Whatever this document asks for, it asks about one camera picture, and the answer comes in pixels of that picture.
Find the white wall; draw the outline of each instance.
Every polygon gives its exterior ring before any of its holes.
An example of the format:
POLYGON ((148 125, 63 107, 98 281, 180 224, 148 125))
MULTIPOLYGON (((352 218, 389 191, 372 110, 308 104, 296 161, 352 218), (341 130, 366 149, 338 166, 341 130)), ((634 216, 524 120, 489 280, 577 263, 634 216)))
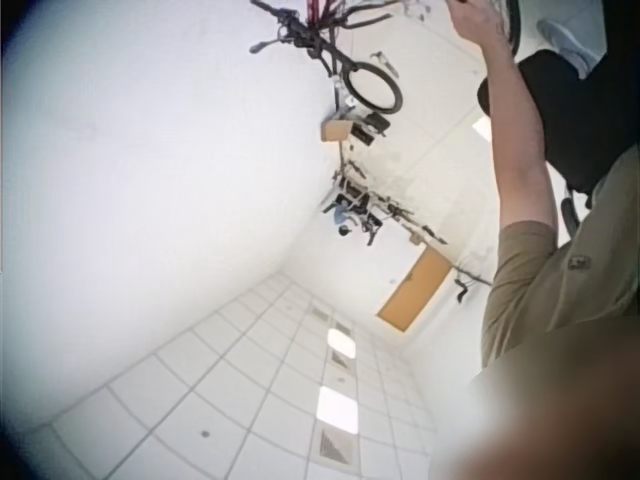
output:
POLYGON ((41 2, 3 58, 3 406, 47 420, 276 270, 332 85, 236 0, 41 2))
POLYGON ((370 247, 368 239, 359 229, 340 236, 333 212, 318 212, 295 243, 283 271, 346 316, 397 344, 402 334, 376 315, 425 247, 409 242, 409 232, 394 221, 385 222, 370 247))

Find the small cardboard box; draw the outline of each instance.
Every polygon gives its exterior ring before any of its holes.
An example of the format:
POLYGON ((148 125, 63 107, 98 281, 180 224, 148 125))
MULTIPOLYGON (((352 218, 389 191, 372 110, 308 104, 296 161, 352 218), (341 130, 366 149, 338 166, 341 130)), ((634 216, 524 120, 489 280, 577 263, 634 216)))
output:
POLYGON ((322 124, 320 138, 323 142, 342 142, 349 138, 353 120, 327 120, 322 124))

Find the fluorescent light panel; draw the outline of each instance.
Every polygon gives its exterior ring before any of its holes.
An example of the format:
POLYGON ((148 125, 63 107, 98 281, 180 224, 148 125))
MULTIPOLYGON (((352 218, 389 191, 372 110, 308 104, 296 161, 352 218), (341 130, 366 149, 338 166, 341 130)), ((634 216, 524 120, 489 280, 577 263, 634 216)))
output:
POLYGON ((327 334, 327 342, 334 350, 349 358, 356 358, 356 342, 346 336, 340 330, 335 328, 329 329, 327 334))
POLYGON ((320 387, 316 417, 345 432, 358 434, 358 402, 329 387, 320 387))
POLYGON ((482 138, 488 142, 491 141, 491 119, 489 117, 486 115, 481 117, 480 120, 473 124, 473 129, 478 132, 482 138))

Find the gray sneaker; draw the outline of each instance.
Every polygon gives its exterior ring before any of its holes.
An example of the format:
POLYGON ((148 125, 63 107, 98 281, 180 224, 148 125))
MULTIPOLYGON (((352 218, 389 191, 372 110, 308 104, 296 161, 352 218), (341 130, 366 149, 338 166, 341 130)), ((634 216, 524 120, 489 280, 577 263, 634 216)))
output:
POLYGON ((552 20, 540 20, 538 32, 556 51, 576 67, 580 78, 586 78, 600 59, 585 47, 564 25, 552 20))

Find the air vent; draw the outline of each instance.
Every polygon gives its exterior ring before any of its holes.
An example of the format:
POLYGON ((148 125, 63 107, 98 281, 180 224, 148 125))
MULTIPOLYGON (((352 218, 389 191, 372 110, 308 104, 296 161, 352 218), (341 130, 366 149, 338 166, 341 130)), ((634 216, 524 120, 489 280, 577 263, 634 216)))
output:
POLYGON ((349 375, 355 378, 356 369, 353 359, 348 358, 347 356, 341 354, 333 348, 330 348, 329 352, 329 364, 346 371, 349 375))
POLYGON ((360 473, 358 437, 321 420, 316 422, 311 459, 345 473, 360 473))
POLYGON ((344 465, 349 465, 350 463, 349 460, 344 457, 343 453, 338 450, 326 432, 320 434, 320 456, 344 465))
POLYGON ((318 320, 320 320, 322 323, 329 323, 329 314, 323 312, 322 310, 320 310, 319 308, 316 307, 311 307, 311 315, 313 315, 314 317, 316 317, 318 320))
POLYGON ((340 355, 336 353, 335 350, 331 351, 331 360, 333 361, 333 363, 337 364, 342 368, 349 368, 347 367, 347 364, 340 358, 340 355))
POLYGON ((333 327, 333 328, 335 328, 335 329, 336 329, 336 330, 338 330, 339 332, 344 333, 347 337, 351 337, 351 329, 350 329, 350 328, 345 327, 343 324, 341 324, 341 323, 340 323, 340 322, 338 322, 337 320, 336 320, 336 325, 335 325, 335 327, 333 327))

